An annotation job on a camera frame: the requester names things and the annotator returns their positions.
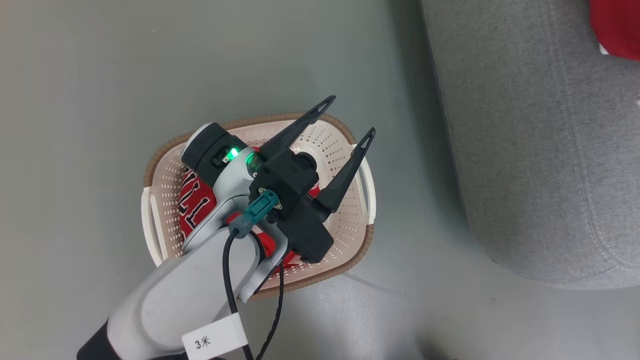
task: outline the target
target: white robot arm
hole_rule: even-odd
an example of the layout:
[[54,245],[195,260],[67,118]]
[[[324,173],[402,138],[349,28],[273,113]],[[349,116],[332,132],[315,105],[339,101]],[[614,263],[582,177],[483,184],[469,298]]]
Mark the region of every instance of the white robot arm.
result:
[[233,295],[246,302],[288,250],[309,263],[322,260],[333,245],[322,223],[337,210],[375,135],[372,128],[334,180],[316,199],[308,196],[317,182],[315,161],[308,154],[294,154],[289,146],[334,99],[312,108],[259,152],[216,123],[194,133],[182,161],[213,188],[216,207],[185,240],[185,255],[155,269],[80,349],[78,360],[168,359],[184,351],[183,335],[224,315],[223,248],[230,237],[224,220],[245,211],[267,189],[277,194],[277,205],[254,221],[274,239],[276,249],[264,257],[251,234],[232,243],[228,263]]

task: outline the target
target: label tag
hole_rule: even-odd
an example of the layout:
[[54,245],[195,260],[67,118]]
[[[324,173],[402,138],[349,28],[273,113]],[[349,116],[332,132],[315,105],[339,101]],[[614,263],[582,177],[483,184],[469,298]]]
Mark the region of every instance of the label tag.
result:
[[183,335],[182,344],[189,360],[209,360],[241,348],[246,339],[240,314],[235,313]]

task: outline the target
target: green led light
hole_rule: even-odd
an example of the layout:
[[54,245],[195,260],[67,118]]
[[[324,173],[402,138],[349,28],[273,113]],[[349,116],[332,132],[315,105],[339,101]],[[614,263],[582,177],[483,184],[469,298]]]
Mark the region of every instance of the green led light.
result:
[[231,160],[235,159],[235,158],[236,158],[236,156],[238,156],[238,154],[239,154],[239,153],[240,153],[240,152],[238,152],[238,150],[237,150],[237,149],[235,149],[235,148],[231,148],[231,150],[229,150],[229,152],[227,153],[227,159],[228,159],[229,161],[231,161]]
[[253,157],[255,156],[255,151],[252,152],[251,154],[249,154],[249,156],[246,157],[246,159],[244,160],[244,162],[246,163],[246,166],[250,166],[251,163],[253,162]]

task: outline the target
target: gray sofa cushion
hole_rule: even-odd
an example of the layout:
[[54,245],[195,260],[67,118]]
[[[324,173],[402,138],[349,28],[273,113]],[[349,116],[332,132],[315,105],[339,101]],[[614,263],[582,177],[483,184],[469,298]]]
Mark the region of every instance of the gray sofa cushion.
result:
[[584,0],[423,0],[460,191],[488,255],[567,288],[640,284],[640,63]]

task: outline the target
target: teal connector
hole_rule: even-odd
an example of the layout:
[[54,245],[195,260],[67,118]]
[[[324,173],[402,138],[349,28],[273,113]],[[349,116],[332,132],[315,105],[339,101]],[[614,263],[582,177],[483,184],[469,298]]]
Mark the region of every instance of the teal connector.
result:
[[278,195],[272,190],[264,192],[255,199],[242,215],[233,219],[229,224],[229,232],[238,231],[236,238],[241,239],[249,234],[255,224],[265,218],[269,211],[278,204]]

